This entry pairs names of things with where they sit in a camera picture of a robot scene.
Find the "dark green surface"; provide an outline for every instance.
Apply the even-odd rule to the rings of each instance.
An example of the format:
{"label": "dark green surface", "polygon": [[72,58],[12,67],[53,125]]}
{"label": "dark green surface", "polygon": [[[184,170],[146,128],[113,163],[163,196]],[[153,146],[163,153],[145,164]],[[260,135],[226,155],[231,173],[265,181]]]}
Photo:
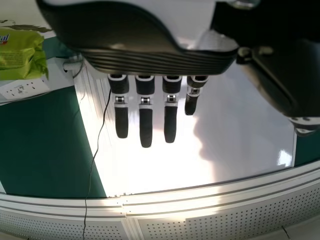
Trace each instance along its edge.
{"label": "dark green surface", "polygon": [[43,50],[45,51],[46,59],[50,58],[68,58],[76,55],[71,49],[67,48],[56,36],[46,38],[43,41]]}
{"label": "dark green surface", "polygon": [[[7,194],[86,197],[92,153],[74,87],[0,106],[0,126],[0,181]],[[106,197],[96,166],[89,197]]]}
{"label": "dark green surface", "polygon": [[320,160],[320,132],[297,137],[295,149],[295,167]]}

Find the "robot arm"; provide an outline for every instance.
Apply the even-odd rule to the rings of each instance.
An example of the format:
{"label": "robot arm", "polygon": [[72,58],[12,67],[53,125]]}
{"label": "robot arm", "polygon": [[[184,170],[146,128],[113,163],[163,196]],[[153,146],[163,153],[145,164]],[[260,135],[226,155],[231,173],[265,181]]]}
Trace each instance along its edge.
{"label": "robot arm", "polygon": [[[288,117],[299,135],[320,128],[319,1],[37,3],[60,40],[81,52],[98,71],[136,76],[208,76],[222,74],[236,59],[261,95]],[[159,6],[169,4],[169,15],[161,15]],[[185,9],[185,15],[170,11],[177,6]],[[193,13],[198,14],[195,19],[201,19],[201,23],[177,28],[182,19],[194,18]],[[203,28],[199,39],[181,40],[181,32],[196,32],[199,28]]]}

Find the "black cable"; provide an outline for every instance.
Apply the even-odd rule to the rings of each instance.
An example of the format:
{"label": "black cable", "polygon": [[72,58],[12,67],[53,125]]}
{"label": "black cable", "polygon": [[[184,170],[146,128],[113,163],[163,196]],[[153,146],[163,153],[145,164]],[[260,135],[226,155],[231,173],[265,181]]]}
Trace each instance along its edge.
{"label": "black cable", "polygon": [[287,230],[285,229],[285,227],[284,226],[281,226],[281,227],[282,227],[283,231],[285,232],[286,236],[288,237],[288,239],[291,240],[291,238],[290,238]]}
{"label": "black cable", "polygon": [[109,96],[108,96],[108,101],[106,102],[106,105],[105,105],[105,109],[103,111],[103,123],[102,123],[102,126],[100,128],[100,131],[99,131],[99,134],[98,134],[98,138],[97,138],[97,148],[96,148],[96,151],[95,151],[95,154],[93,155],[93,158],[92,158],[92,162],[91,162],[91,167],[90,167],[90,173],[89,173],[89,188],[88,188],[88,192],[86,194],[86,197],[84,199],[84,203],[85,203],[85,215],[84,215],[84,221],[83,221],[83,233],[82,233],[82,239],[85,240],[85,231],[86,231],[86,219],[87,219],[87,198],[89,196],[89,193],[90,193],[90,188],[91,188],[91,174],[92,174],[92,168],[93,168],[93,165],[94,165],[94,162],[95,162],[95,158],[96,158],[96,155],[98,153],[98,150],[99,150],[99,137],[100,137],[100,134],[101,134],[101,131],[105,125],[105,119],[106,119],[106,112],[107,112],[107,108],[108,108],[108,105],[109,105],[109,102],[110,102],[110,96],[111,96],[111,89],[109,91]]}
{"label": "black cable", "polygon": [[73,79],[75,79],[81,73],[81,70],[84,68],[84,65],[85,65],[85,59],[84,59],[84,57],[82,57],[80,69],[74,76],[72,76]]}

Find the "electrical outlet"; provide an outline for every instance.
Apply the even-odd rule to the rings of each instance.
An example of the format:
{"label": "electrical outlet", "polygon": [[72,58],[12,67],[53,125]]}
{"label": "electrical outlet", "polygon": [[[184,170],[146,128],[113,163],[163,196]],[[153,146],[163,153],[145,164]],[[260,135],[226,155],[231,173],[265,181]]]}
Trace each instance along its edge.
{"label": "electrical outlet", "polygon": [[17,100],[49,92],[45,79],[15,80],[0,86],[0,94],[7,100]]}

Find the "perforated metal panel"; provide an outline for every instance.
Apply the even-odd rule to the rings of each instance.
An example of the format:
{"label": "perforated metal panel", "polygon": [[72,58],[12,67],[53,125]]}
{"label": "perforated metal panel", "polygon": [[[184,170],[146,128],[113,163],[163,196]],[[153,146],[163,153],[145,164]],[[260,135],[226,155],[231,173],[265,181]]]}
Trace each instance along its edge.
{"label": "perforated metal panel", "polygon": [[281,197],[195,218],[138,220],[145,240],[240,240],[309,219],[320,213],[314,185]]}
{"label": "perforated metal panel", "polygon": [[[82,240],[83,221],[32,217],[0,211],[0,231],[30,240]],[[86,240],[128,240],[119,221],[89,221]]]}

